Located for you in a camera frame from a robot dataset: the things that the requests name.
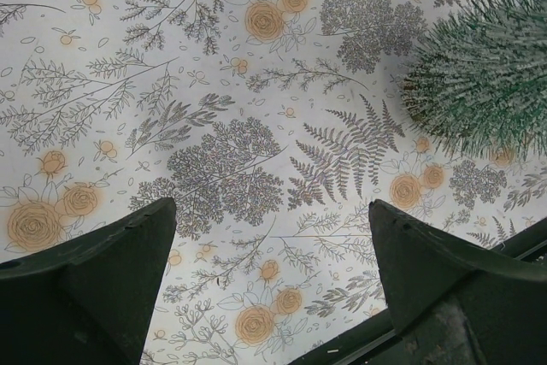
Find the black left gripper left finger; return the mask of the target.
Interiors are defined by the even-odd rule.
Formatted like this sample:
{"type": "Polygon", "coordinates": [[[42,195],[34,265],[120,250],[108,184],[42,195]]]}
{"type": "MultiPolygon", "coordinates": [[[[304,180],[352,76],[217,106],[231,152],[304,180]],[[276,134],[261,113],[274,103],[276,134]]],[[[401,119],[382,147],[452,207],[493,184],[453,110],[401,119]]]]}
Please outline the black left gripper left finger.
{"type": "Polygon", "coordinates": [[[1,265],[3,364],[138,364],[174,240],[165,197],[1,265]]]}

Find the small green christmas tree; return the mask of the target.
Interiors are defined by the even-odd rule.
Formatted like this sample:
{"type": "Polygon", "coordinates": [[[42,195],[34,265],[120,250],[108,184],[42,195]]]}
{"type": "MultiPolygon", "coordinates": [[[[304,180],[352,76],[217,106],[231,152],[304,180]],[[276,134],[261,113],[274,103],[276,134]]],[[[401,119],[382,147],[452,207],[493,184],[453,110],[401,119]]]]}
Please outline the small green christmas tree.
{"type": "Polygon", "coordinates": [[[546,0],[479,0],[437,20],[399,90],[447,156],[545,156],[546,0]]]}

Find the floral patterned table mat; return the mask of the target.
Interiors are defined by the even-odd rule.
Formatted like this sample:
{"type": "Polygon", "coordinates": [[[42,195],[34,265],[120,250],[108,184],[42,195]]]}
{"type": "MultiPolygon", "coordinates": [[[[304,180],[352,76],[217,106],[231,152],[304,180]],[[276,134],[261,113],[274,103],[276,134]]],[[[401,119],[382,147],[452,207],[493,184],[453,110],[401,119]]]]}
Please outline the floral patterned table mat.
{"type": "Polygon", "coordinates": [[[143,364],[306,363],[385,309],[368,205],[485,248],[546,160],[443,153],[397,90],[477,0],[1,0],[1,257],[177,206],[143,364]]]}

